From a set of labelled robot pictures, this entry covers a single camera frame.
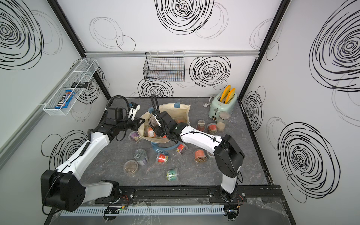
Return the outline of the clear jar red band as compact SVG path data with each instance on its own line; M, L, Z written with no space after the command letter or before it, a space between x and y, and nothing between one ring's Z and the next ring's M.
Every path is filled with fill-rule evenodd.
M203 131L205 131L205 128L206 128L206 121L205 120L199 120L197 122L196 129L203 132Z

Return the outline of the orange barcode label jar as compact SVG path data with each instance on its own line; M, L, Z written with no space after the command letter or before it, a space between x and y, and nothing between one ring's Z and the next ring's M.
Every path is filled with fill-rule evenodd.
M145 126L145 128L144 128L144 136L145 137L150 137L150 138L157 137L155 131L149 126Z

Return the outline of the clear purple seed jar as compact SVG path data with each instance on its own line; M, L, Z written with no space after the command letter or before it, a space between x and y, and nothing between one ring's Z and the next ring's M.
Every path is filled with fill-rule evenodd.
M129 134L128 139L134 143L138 143L141 140L141 137L137 131L132 131Z

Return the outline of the cream canvas tote bag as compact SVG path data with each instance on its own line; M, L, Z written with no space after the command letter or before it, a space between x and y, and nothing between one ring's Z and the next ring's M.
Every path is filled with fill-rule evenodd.
M141 116L145 119L138 129L140 137L151 143L156 153L169 155L169 151L184 146L179 138L179 128L189 124L188 113L190 105L172 103L163 104L156 109L149 108L148 112Z

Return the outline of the red label seed jar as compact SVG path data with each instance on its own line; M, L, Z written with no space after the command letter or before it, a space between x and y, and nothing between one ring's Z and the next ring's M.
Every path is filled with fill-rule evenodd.
M155 163L157 165L166 165L168 162L169 156L163 153L158 153Z

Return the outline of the orange label seed jar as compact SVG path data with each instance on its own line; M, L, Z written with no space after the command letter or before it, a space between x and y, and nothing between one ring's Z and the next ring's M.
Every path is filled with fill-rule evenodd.
M205 154L204 150L201 150L201 149L198 149L195 151L194 158L195 158L196 163L202 163L202 162L207 161L206 154Z

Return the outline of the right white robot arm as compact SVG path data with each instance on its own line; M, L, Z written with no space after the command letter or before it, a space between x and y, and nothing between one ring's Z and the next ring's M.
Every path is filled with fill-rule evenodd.
M239 171L245 154L230 135L214 136L199 131L187 123L177 123L168 112L150 112L150 120L155 120L155 133L170 141L190 143L214 155L217 167L222 173L221 188L232 194L239 179Z

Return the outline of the red floral label jar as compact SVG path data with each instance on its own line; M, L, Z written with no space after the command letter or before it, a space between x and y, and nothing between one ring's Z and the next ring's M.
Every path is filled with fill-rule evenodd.
M184 154L188 150L188 146L184 143L180 143L176 148L175 151L179 154Z

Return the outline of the teal green label jar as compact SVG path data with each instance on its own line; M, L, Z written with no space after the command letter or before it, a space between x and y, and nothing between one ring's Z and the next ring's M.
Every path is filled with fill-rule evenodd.
M179 180L179 170L178 170L178 168L168 170L166 172L166 179L168 181L178 181Z

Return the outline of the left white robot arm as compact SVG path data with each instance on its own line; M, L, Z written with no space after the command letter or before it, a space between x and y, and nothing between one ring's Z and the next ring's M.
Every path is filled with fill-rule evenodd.
M127 109L108 108L104 119L88 130L88 139L63 164L55 170L46 170L41 178L41 197L43 206L75 211L83 203L110 198L120 199L122 192L116 181L104 180L82 185L80 179L95 157L121 132L138 131L145 122L136 116L140 105L132 102Z

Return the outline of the clear brown seed jar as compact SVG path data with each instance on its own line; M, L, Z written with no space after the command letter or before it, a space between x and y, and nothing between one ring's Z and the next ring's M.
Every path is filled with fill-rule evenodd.
M129 160L123 166L124 173L127 175L135 175L138 169L139 164L135 160Z

